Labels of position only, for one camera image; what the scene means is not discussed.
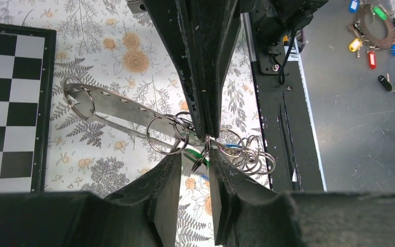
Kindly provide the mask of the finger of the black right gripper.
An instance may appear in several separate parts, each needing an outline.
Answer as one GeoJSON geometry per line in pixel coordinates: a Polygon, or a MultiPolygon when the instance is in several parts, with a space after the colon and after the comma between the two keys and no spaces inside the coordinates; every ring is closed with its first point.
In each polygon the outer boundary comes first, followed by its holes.
{"type": "Polygon", "coordinates": [[[204,134],[219,137],[222,87],[239,31],[238,1],[197,1],[200,103],[204,134]]]}
{"type": "Polygon", "coordinates": [[[197,136],[210,135],[185,1],[143,1],[177,72],[197,136]]]}

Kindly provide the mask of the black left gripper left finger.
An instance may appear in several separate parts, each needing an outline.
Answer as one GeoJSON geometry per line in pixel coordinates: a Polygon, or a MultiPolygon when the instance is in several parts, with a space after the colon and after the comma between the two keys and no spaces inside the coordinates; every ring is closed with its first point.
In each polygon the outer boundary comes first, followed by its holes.
{"type": "Polygon", "coordinates": [[[168,155],[105,198],[0,193],[0,246],[174,246],[181,169],[168,155]]]}

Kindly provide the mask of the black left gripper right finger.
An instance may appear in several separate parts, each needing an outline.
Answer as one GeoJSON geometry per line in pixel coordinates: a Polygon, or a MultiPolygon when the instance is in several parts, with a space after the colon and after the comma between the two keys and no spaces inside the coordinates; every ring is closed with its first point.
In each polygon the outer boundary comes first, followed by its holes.
{"type": "Polygon", "coordinates": [[[395,246],[395,194],[276,193],[210,149],[214,241],[222,246],[395,246]]]}

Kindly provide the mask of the green tag key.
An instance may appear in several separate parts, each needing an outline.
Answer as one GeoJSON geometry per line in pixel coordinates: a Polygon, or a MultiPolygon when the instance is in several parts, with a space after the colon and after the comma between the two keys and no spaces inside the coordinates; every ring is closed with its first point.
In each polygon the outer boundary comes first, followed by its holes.
{"type": "Polygon", "coordinates": [[[209,161],[194,149],[182,152],[182,175],[209,175],[209,161]]]}

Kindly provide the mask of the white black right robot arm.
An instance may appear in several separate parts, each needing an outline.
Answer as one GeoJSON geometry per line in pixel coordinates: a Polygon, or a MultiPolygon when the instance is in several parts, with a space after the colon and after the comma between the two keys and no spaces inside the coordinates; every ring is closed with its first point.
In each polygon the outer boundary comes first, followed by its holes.
{"type": "Polygon", "coordinates": [[[220,135],[222,89],[241,25],[258,11],[265,43],[310,24],[324,1],[143,1],[178,74],[199,139],[220,135]]]}

